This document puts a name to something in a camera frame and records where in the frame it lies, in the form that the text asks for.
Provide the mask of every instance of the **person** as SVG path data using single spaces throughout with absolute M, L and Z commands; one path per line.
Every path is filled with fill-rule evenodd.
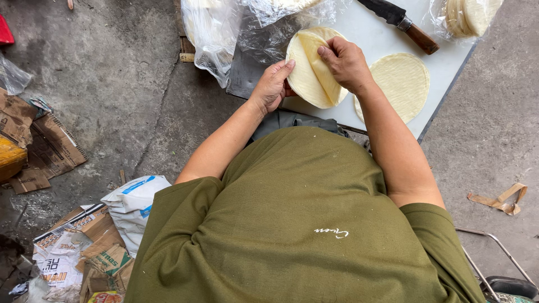
M 418 142 L 359 47 L 319 55 L 361 103 L 372 156 L 326 130 L 278 129 L 295 62 L 251 97 L 155 194 L 125 302 L 470 302 L 484 296 Z

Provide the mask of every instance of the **red object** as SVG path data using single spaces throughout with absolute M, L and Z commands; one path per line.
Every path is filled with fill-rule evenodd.
M 0 45 L 13 44 L 15 40 L 4 17 L 0 15 Z

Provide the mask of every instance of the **left hand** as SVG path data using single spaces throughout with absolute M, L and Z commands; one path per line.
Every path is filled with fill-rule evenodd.
M 268 67 L 248 102 L 254 102 L 266 115 L 274 111 L 285 97 L 297 96 L 286 81 L 295 66 L 296 62 L 292 59 L 286 64 L 283 60 Z

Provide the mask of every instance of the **forearm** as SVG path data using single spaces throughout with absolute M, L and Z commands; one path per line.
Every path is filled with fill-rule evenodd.
M 265 112 L 248 100 L 195 150 L 175 184 L 201 177 L 223 177 L 230 162 L 243 150 Z
M 416 138 L 376 84 L 357 90 L 372 156 L 383 170 L 388 196 L 400 207 L 424 202 L 444 207 Z

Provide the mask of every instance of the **olive green t-shirt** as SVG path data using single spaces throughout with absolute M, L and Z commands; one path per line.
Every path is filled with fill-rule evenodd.
M 354 141 L 277 130 L 156 193 L 125 302 L 484 303 L 449 213 L 385 194 Z

